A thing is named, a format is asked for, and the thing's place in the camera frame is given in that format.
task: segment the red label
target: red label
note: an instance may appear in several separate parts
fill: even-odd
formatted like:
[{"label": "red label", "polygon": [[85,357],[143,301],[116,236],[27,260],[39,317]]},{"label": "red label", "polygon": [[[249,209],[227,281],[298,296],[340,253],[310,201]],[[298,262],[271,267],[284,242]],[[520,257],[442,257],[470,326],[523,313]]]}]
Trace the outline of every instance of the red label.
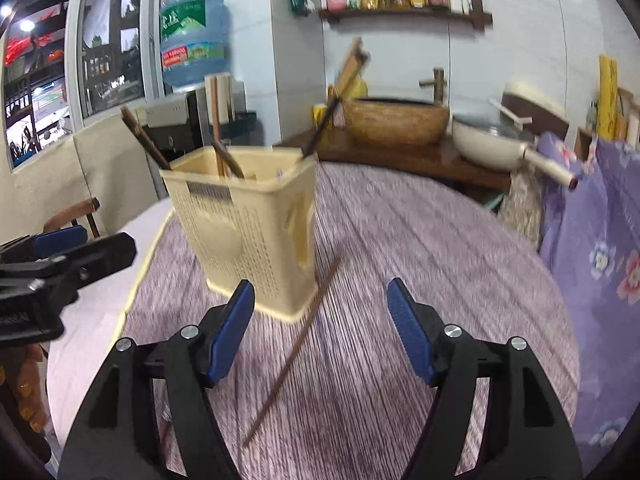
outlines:
[{"label": "red label", "polygon": [[184,63],[185,61],[187,61],[187,47],[185,46],[172,48],[171,50],[167,50],[164,54],[162,54],[162,66],[164,68],[179,63]]}]

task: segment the faucet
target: faucet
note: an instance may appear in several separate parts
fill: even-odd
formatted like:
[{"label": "faucet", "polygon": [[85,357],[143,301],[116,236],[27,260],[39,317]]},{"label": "faucet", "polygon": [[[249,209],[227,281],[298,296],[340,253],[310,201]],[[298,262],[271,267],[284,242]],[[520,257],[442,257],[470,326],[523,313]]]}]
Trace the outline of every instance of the faucet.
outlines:
[{"label": "faucet", "polygon": [[444,69],[436,67],[433,69],[433,79],[423,79],[418,82],[420,88],[426,86],[433,86],[433,103],[436,105],[442,105],[444,102],[444,87],[447,85],[447,80],[444,79]]}]

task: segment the ceiling light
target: ceiling light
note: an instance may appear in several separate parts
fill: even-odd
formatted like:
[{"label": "ceiling light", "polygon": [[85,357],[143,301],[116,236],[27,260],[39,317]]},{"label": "ceiling light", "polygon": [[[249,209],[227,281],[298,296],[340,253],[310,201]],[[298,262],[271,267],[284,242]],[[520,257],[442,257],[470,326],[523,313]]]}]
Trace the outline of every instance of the ceiling light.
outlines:
[{"label": "ceiling light", "polygon": [[20,22],[20,30],[23,32],[31,32],[35,26],[35,23],[31,20],[22,20]]}]

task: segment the white frying pan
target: white frying pan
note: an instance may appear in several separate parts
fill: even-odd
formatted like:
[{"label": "white frying pan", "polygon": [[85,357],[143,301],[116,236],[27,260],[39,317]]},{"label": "white frying pan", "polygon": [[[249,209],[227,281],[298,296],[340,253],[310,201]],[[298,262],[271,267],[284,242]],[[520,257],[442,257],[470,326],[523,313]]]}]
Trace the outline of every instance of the white frying pan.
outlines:
[{"label": "white frying pan", "polygon": [[569,189],[578,184],[573,173],[536,151],[530,132],[482,117],[454,115],[452,133],[456,149],[479,166],[510,172],[528,162]]}]

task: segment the yellow box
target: yellow box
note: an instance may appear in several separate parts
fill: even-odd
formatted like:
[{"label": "yellow box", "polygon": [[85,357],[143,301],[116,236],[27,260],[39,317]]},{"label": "yellow box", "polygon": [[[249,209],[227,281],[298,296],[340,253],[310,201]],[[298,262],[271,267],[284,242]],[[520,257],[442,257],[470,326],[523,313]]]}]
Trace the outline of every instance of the yellow box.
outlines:
[{"label": "yellow box", "polygon": [[314,156],[297,148],[232,147],[242,172],[220,177],[216,152],[201,148],[161,171],[182,228],[213,290],[230,296],[243,278],[256,309],[297,322],[318,290],[315,280]]}]

